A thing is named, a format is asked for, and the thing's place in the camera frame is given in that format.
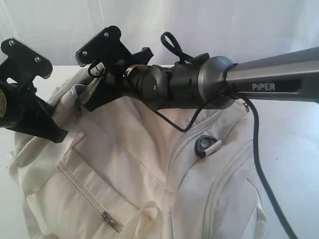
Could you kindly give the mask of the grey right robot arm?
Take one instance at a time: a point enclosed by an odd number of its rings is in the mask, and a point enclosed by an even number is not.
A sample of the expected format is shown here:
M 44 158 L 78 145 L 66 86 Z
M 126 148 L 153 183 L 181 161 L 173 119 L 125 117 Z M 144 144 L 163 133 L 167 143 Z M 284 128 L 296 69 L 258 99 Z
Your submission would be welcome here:
M 151 110 L 230 107 L 240 95 L 253 100 L 318 102 L 319 50 L 311 48 L 246 63 L 216 56 L 201 65 L 133 65 L 92 84 L 89 111 L 128 96 Z

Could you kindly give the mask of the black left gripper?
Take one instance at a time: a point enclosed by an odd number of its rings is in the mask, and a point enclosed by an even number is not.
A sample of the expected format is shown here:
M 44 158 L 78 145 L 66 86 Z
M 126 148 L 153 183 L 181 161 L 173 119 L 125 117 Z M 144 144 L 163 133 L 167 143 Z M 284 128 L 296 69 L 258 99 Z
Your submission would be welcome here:
M 60 128 L 52 118 L 54 108 L 36 95 L 30 85 L 19 89 L 17 84 L 0 86 L 0 126 L 61 143 L 68 131 Z

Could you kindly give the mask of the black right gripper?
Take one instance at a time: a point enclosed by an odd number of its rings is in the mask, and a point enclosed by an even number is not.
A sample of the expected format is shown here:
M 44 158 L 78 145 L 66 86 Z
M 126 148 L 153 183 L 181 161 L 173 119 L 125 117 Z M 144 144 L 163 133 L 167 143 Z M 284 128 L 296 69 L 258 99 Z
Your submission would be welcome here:
M 82 104 L 90 112 L 123 96 L 126 70 L 134 64 L 146 65 L 153 57 L 148 47 L 131 54 L 125 47 L 99 56 L 88 68 L 92 81 L 84 81 Z

